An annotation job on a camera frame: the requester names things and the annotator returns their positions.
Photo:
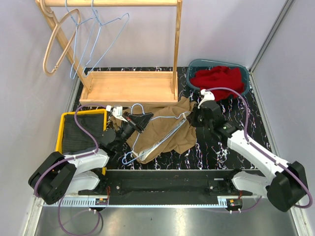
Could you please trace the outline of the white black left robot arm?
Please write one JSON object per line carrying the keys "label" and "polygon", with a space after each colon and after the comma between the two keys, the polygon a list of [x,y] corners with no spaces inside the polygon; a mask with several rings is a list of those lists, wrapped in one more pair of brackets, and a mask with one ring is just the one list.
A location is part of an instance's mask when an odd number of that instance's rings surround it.
{"label": "white black left robot arm", "polygon": [[93,172],[103,168],[110,159],[118,157],[121,148],[134,132],[142,133],[153,113],[132,114],[114,108],[111,115],[120,120],[118,130],[106,129],[95,148],[88,148],[74,154],[51,153],[28,180],[37,197],[52,205],[64,195],[91,190],[100,195],[106,190],[106,182]]}

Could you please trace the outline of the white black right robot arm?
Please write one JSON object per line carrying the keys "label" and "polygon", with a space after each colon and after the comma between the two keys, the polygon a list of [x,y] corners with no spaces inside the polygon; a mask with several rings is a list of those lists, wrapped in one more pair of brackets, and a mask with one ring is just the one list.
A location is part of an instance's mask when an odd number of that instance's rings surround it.
{"label": "white black right robot arm", "polygon": [[208,129],[212,137],[254,164],[261,176],[234,171],[223,183],[224,191],[234,195],[247,191],[262,197],[278,210],[287,212],[309,193],[304,166],[289,163],[248,137],[240,126],[225,120],[216,101],[194,105],[188,120],[193,127]]}

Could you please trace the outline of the red cloth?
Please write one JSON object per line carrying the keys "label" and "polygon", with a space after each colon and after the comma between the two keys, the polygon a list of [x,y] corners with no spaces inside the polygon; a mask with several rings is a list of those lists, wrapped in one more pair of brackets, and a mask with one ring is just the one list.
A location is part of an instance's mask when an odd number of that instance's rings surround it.
{"label": "red cloth", "polygon": [[245,83],[242,82],[241,70],[238,67],[216,66],[210,70],[198,70],[190,82],[201,90],[224,87],[241,94],[246,89]]}

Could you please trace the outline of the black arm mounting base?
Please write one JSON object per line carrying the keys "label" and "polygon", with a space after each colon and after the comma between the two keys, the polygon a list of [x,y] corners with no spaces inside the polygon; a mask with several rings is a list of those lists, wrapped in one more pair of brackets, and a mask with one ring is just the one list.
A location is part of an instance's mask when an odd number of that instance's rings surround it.
{"label": "black arm mounting base", "polygon": [[227,170],[107,170],[95,190],[79,195],[109,195],[109,204],[211,205],[218,196],[239,197],[240,191],[228,181]]}

